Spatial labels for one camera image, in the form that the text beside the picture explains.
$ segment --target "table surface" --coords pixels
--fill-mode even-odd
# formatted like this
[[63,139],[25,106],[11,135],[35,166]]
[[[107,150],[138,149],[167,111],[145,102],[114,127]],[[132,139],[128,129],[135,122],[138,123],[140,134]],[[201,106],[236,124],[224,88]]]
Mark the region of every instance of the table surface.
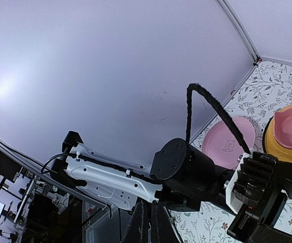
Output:
[[[274,111],[292,104],[292,67],[263,61],[225,106],[231,116],[242,116],[251,121],[256,130],[255,151],[263,151],[263,130]],[[201,150],[202,141],[212,123],[195,139],[193,146]],[[184,243],[235,243],[227,235],[234,216],[202,202],[196,213],[171,212]],[[288,200],[275,228],[292,234],[292,200]]]

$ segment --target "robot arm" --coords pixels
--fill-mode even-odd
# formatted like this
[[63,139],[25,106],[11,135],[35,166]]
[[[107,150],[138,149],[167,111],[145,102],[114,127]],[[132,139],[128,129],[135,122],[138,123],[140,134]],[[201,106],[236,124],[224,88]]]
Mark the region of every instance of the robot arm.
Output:
[[[242,146],[245,154],[236,171],[215,165],[189,144],[192,91],[205,97]],[[149,219],[153,242],[178,242],[172,228],[167,227],[163,206],[199,211],[201,201],[236,215],[228,229],[235,239],[292,243],[291,235],[273,228],[287,198],[292,199],[292,164],[268,154],[251,154],[232,118],[200,85],[190,84],[187,104],[186,141],[177,138],[168,142],[155,154],[151,167],[133,167],[98,154],[84,146],[78,133],[69,132],[62,148],[66,155],[54,161],[51,177],[65,186],[79,187],[106,204],[133,211],[124,243],[147,242]]]

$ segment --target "leaf pattern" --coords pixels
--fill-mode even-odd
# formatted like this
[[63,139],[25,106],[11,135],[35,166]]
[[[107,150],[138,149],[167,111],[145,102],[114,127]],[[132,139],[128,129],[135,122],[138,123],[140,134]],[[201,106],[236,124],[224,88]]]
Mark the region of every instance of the leaf pattern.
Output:
[[[242,85],[225,109],[231,116],[243,116],[256,130],[254,150],[263,151],[264,128],[274,111],[292,104],[292,67],[274,62],[261,62]],[[193,141],[201,150],[202,141],[210,128],[221,119],[216,117]],[[236,243],[227,235],[234,216],[202,202],[199,212],[172,212],[175,225],[184,243]],[[275,228],[292,234],[292,200],[288,200]]]

